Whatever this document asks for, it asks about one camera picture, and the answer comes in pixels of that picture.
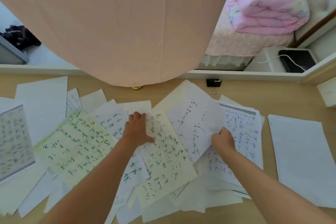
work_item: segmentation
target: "pink fabric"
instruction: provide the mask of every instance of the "pink fabric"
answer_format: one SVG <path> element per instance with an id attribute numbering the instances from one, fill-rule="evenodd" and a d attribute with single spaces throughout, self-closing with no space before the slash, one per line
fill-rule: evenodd
<path id="1" fill-rule="evenodd" d="M 307 0 L 227 0 L 225 7 L 237 32 L 289 34 L 309 19 Z"/>

